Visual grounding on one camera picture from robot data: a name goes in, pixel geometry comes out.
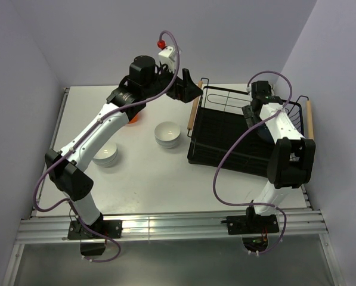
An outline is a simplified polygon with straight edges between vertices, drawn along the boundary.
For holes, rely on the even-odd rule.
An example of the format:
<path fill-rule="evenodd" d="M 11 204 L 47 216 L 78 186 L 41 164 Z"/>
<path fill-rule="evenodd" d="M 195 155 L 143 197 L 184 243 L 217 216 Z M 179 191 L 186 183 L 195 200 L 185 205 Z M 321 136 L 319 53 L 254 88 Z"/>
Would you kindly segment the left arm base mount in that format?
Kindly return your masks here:
<path fill-rule="evenodd" d="M 120 238 L 122 234 L 122 221 L 121 220 L 102 220 L 95 222 L 94 225 L 88 226 L 89 229 L 93 230 L 100 235 L 104 235 L 109 238 Z M 101 236 L 90 232 L 82 224 L 77 221 L 71 221 L 69 225 L 69 231 L 67 234 L 68 240 L 79 240 L 80 242 L 80 253 L 83 256 L 96 257 L 100 256 L 106 250 L 107 239 L 103 243 L 83 243 L 82 240 L 94 240 L 102 239 Z"/>

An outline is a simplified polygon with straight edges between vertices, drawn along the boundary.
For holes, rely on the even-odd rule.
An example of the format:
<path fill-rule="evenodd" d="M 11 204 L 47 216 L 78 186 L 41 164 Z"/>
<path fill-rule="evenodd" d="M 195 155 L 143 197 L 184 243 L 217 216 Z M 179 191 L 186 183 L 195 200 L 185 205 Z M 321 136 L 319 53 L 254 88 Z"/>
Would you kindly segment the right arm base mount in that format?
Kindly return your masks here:
<path fill-rule="evenodd" d="M 244 246 L 250 251 L 264 251 L 268 247 L 268 234 L 279 233 L 275 215 L 270 216 L 227 216 L 222 223 L 227 225 L 229 235 L 253 235 L 243 238 Z"/>

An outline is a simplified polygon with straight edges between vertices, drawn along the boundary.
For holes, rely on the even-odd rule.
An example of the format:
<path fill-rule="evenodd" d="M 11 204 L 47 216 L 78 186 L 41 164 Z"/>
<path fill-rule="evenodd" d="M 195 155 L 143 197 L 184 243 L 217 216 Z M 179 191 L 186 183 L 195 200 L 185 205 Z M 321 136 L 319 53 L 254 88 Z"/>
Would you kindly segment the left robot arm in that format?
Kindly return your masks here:
<path fill-rule="evenodd" d="M 82 232 L 90 238 L 104 234 L 103 215 L 91 195 L 93 180 L 85 170 L 96 153 L 150 101 L 162 95 L 184 103 L 202 95 L 188 69 L 178 77 L 179 55 L 159 53 L 159 62 L 146 55 L 134 58 L 129 74 L 107 97 L 98 115 L 60 151 L 50 149 L 45 162 L 50 180 L 66 196 L 79 216 Z"/>

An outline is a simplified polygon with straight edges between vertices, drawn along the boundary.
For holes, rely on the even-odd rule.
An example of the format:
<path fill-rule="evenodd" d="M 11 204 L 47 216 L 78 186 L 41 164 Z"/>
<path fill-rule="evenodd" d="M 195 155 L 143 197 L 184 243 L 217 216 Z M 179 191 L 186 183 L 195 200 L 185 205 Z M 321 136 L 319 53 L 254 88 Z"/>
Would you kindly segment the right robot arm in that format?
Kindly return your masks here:
<path fill-rule="evenodd" d="M 254 212 L 245 217 L 251 232 L 265 226 L 265 217 L 275 213 L 275 208 L 293 189 L 309 182 L 315 155 L 315 142 L 297 130 L 284 110 L 286 103 L 272 93 L 267 81 L 259 80 L 248 89 L 251 103 L 242 108 L 249 130 L 269 144 L 273 151 L 267 166 L 267 183 L 254 199 Z"/>

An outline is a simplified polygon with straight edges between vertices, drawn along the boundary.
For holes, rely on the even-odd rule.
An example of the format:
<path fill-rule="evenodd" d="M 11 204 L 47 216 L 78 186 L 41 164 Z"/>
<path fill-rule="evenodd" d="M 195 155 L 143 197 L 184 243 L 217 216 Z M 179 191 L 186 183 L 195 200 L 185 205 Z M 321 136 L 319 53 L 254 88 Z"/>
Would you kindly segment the orange bowl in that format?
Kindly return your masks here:
<path fill-rule="evenodd" d="M 128 124 L 134 124 L 139 120 L 139 114 L 135 115 L 129 122 Z"/>

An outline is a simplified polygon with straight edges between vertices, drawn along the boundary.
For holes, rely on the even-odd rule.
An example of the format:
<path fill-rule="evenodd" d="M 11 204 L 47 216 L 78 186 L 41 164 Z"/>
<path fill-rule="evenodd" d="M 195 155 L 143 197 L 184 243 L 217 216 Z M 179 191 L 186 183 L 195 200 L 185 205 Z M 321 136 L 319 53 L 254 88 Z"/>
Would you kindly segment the blue ceramic bowl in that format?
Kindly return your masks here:
<path fill-rule="evenodd" d="M 274 143 L 272 135 L 265 125 L 257 128 L 257 134 L 264 142 L 268 144 Z"/>

